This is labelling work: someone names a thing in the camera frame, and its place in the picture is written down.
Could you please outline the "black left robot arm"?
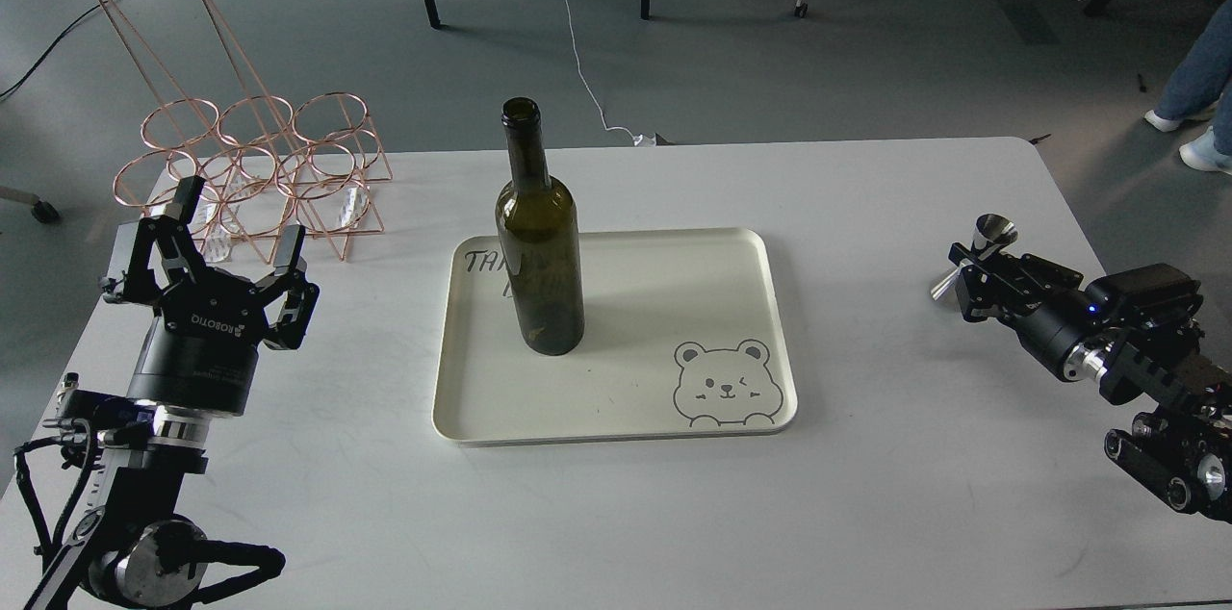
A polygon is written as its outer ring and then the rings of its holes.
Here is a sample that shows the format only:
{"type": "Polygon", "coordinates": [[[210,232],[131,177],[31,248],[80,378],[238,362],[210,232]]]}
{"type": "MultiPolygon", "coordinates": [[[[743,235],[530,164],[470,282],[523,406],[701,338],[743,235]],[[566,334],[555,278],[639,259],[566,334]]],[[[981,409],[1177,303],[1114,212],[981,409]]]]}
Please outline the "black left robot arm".
{"type": "Polygon", "coordinates": [[[211,421],[245,410],[259,345],[301,348],[320,290],[306,277],[301,226],[283,229],[257,282],[209,267],[190,233],[203,190],[185,177],[166,209],[117,232],[102,297],[153,312],[126,394],[85,391],[67,373],[46,421],[53,435],[14,449],[42,561],[30,609],[64,609],[75,592],[190,609],[283,571],[281,551],[212,540],[175,506],[186,474],[207,470],[211,421]]]}

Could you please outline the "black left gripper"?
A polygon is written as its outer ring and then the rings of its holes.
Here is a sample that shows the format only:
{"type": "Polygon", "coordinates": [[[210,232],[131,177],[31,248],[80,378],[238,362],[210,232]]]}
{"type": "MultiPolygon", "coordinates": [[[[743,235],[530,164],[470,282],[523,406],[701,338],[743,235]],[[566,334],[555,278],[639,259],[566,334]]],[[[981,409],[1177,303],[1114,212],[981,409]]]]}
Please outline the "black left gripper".
{"type": "Polygon", "coordinates": [[[281,230],[274,270],[256,283],[256,297],[253,282],[239,276],[202,281],[207,265],[188,227],[203,189],[201,176],[181,179],[161,214],[120,224],[99,287],[107,303],[158,306],[126,392],[128,399],[241,417],[257,343],[301,348],[320,286],[306,276],[303,226],[281,230]],[[166,290],[150,267],[154,251],[166,265],[166,290]],[[281,298],[276,319],[266,320],[266,307],[281,298]]]}

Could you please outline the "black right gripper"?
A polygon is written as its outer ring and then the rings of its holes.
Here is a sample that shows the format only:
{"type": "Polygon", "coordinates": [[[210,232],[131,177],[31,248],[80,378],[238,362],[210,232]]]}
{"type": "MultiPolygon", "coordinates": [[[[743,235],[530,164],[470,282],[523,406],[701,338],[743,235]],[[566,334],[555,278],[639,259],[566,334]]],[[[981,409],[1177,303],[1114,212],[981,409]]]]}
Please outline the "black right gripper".
{"type": "MultiPolygon", "coordinates": [[[[949,260],[957,264],[971,254],[967,249],[951,244],[949,260]]],[[[1076,269],[1061,267],[1030,251],[1015,256],[1000,250],[961,267],[954,290],[963,320],[1002,320],[1052,376],[1079,382],[1095,377],[1103,365],[1095,356],[1106,330],[1100,304],[1078,291],[1082,281],[1076,269]],[[1023,295],[1048,296],[1026,299],[1023,295]]]]}

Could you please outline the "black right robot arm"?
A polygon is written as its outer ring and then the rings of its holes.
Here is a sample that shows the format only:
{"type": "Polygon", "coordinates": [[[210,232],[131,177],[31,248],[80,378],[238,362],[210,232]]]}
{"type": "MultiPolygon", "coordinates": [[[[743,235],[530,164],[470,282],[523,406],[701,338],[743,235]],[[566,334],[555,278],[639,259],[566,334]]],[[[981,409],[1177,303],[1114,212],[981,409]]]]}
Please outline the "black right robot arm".
{"type": "Polygon", "coordinates": [[[1148,396],[1130,430],[1110,430],[1106,457],[1174,511],[1230,520],[1230,372],[1202,355],[1198,281],[1167,264],[1083,283],[1074,269],[958,244],[963,320],[994,318],[1048,373],[1092,381],[1112,405],[1148,396]]]}

